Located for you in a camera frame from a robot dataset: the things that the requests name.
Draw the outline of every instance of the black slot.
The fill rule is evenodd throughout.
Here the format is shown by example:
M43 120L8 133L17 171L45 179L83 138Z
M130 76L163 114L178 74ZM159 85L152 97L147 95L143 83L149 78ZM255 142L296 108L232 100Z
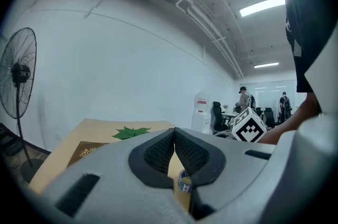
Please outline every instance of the black slot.
M201 202L197 189L193 188L189 205L189 213L193 216L193 218L196 220L200 220L214 212L215 210L212 207L210 207L208 204L203 204Z
M84 175L55 206L68 216L74 217L99 179L99 176L93 174Z
M256 158L264 159L264 160L269 160L271 156L271 154L254 151L254 150L248 150L245 152L245 154L256 157Z

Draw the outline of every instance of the person's arm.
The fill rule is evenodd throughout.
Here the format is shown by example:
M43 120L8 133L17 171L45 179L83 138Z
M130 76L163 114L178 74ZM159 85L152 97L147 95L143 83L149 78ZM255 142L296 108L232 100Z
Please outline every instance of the person's arm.
M259 143L277 144L283 133L298 129L302 122L317 115L317 98L310 92L296 112L287 121L268 131Z
M241 107L244 106L244 104L245 104L245 99L244 99L244 95L243 94L239 98L239 104L241 105Z
M281 112L282 106L283 106L283 98L280 98L280 100L279 100L279 110L280 110L280 112Z

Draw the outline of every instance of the white cube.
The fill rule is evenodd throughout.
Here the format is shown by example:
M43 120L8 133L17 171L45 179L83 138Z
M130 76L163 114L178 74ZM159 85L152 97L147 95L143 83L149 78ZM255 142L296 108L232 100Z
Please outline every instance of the white cube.
M258 142L266 131L262 119L248 107L235 118L231 133L239 141Z

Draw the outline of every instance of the glass partition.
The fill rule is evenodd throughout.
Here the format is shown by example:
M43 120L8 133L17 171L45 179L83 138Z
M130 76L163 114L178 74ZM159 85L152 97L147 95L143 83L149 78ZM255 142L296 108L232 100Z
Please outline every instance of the glass partition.
M286 96L290 99L291 113L293 114L295 111L296 87L293 80L249 83L241 84L241 86L247 87L248 93L255 97L256 107L260 107L262 110L271 108L276 120L279 117L279 100L283 92L286 92Z

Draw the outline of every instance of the tape roll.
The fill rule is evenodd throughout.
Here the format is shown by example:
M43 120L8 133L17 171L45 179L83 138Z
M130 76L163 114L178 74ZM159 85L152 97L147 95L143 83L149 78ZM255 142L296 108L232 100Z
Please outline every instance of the tape roll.
M179 174L179 188L186 193L191 193L192 191L192 181L188 172L186 170L182 170Z

